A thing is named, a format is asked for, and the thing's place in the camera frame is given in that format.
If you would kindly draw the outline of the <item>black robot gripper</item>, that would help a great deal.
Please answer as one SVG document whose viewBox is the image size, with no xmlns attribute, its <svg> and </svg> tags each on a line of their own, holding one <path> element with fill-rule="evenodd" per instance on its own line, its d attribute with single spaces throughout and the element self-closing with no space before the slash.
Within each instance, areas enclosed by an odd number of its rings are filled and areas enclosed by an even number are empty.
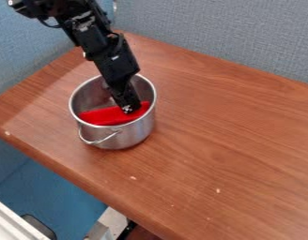
<svg viewBox="0 0 308 240">
<path fill-rule="evenodd" d="M 134 89 L 132 76 L 139 72 L 130 44 L 123 34 L 106 37 L 87 33 L 83 37 L 86 58 L 94 61 L 103 77 L 116 105 L 126 114 L 142 107 L 139 95 Z"/>
</svg>

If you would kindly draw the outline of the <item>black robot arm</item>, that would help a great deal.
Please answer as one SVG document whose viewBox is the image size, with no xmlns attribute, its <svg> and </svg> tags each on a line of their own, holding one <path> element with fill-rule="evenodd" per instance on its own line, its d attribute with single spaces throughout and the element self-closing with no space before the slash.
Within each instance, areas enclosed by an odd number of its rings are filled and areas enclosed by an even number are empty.
<svg viewBox="0 0 308 240">
<path fill-rule="evenodd" d="M 108 13 L 96 0 L 7 0 L 13 10 L 49 28 L 62 28 L 94 61 L 123 113 L 140 109 L 131 79 L 140 71 L 130 43 L 111 27 Z"/>
</svg>

